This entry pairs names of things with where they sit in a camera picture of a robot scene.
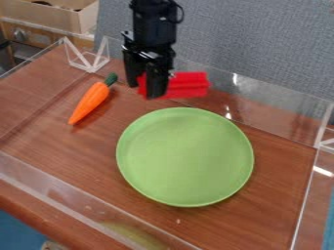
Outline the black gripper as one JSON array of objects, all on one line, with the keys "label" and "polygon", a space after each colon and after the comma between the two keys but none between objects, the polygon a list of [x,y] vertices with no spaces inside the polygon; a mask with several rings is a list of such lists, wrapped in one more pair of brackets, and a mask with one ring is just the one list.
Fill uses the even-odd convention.
[{"label": "black gripper", "polygon": [[145,97],[156,99],[167,92],[177,31],[175,0],[131,0],[131,30],[124,30],[123,58],[127,82],[135,88],[145,65]]}]

